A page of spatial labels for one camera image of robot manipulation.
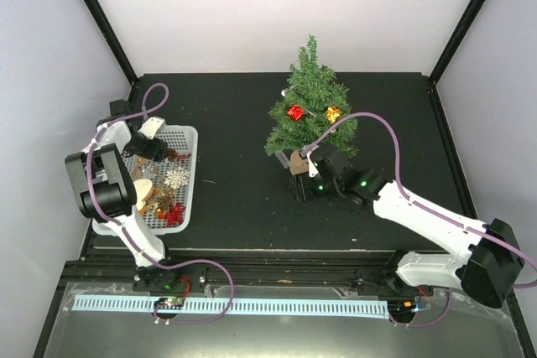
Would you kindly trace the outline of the red gift box ornament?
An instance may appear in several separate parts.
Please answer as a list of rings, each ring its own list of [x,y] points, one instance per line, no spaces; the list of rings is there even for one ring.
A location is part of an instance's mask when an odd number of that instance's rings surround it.
[[[293,106],[291,106],[289,108],[289,110],[287,111],[287,115],[295,122],[299,121],[303,116],[304,116],[304,110],[294,104]]]

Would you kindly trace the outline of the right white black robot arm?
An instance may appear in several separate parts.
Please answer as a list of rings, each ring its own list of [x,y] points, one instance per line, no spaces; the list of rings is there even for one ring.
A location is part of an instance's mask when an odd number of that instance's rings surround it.
[[[296,150],[289,171],[298,199],[333,193],[441,248],[440,254],[405,252],[397,257],[381,273],[383,287],[390,293],[402,293],[408,286],[454,288],[481,305],[499,309],[524,268],[507,222],[485,223],[442,208],[372,169],[356,169],[339,148],[321,145]]]

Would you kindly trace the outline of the small green christmas tree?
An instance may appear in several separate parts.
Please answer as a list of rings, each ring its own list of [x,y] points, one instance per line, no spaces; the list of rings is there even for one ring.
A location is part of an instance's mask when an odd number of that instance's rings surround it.
[[[335,129],[331,129],[333,124],[326,120],[325,111],[329,106],[342,111],[337,122],[348,116],[352,109],[347,98],[347,87],[337,80],[333,69],[319,62],[315,36],[311,35],[305,45],[299,48],[297,61],[290,65],[289,71],[282,99],[276,101],[268,112],[275,126],[268,135],[265,153],[271,156],[277,152],[293,152],[312,144],[324,132],[329,132],[326,142],[338,147],[349,157],[357,155],[357,148],[353,145],[357,120],[352,118]],[[294,104],[304,110],[304,116],[297,122],[287,115]]]

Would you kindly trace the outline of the gold gift box ornament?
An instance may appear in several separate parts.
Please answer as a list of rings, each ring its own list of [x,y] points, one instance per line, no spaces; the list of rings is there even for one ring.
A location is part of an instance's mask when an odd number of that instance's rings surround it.
[[[341,118],[341,115],[342,111],[335,106],[329,106],[326,108],[325,117],[331,125],[337,122]]]

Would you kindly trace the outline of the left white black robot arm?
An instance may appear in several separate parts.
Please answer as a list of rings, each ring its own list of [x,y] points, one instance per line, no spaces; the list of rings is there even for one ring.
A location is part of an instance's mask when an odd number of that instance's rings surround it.
[[[110,117],[97,123],[88,146],[65,158],[65,168],[79,211],[112,230],[133,254],[136,267],[153,267],[152,282],[170,290],[179,283],[180,270],[169,262],[166,245],[138,211],[135,184],[123,161],[124,156],[135,155],[160,163],[168,157],[167,143],[156,138],[164,121],[152,128],[141,118],[132,103],[112,101]]]

